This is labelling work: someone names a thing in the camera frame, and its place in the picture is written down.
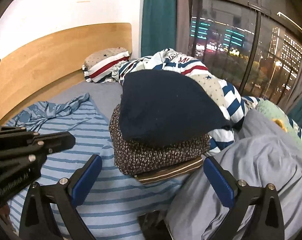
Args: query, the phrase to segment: navy blue folded garment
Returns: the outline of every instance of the navy blue folded garment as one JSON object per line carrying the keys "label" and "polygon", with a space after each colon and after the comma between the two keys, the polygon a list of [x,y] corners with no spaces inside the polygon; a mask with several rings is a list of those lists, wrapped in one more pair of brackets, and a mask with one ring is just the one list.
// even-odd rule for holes
{"label": "navy blue folded garment", "polygon": [[140,70],[125,77],[119,126],[126,141],[164,147],[230,129],[230,122],[193,79],[173,71]]}

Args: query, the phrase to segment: wooden headboard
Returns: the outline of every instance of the wooden headboard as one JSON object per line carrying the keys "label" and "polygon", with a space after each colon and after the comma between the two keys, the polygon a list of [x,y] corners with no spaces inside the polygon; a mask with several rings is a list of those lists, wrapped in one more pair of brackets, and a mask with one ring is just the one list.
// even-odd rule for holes
{"label": "wooden headboard", "polygon": [[0,62],[0,125],[25,107],[84,81],[84,59],[95,51],[132,52],[130,23],[80,26],[34,40]]}

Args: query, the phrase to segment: blue rubber pad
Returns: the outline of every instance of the blue rubber pad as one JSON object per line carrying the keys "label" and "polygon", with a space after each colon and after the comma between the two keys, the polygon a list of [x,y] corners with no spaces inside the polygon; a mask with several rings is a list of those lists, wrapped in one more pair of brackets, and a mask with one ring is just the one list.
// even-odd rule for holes
{"label": "blue rubber pad", "polygon": [[72,188],[71,204],[73,207],[83,204],[101,170],[102,158],[97,155],[90,166],[86,169],[82,177]]}
{"label": "blue rubber pad", "polygon": [[234,191],[209,158],[206,158],[203,162],[203,171],[222,205],[232,208],[234,206]]}

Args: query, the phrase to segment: wall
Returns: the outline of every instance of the wall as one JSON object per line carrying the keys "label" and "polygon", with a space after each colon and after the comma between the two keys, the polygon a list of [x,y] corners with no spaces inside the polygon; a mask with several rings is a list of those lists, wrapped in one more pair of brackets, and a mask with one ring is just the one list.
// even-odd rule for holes
{"label": "wall", "polygon": [[82,25],[129,22],[140,56],[143,0],[14,0],[0,19],[0,58],[45,35]]}

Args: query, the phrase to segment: stack of folded clothes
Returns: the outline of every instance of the stack of folded clothes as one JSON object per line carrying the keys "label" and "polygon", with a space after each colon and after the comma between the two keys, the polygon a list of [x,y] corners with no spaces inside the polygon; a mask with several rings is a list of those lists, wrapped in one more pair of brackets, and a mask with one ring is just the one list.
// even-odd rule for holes
{"label": "stack of folded clothes", "polygon": [[176,72],[127,74],[109,126],[115,165],[141,183],[199,168],[210,148],[208,132],[231,129],[210,96],[198,81]]}

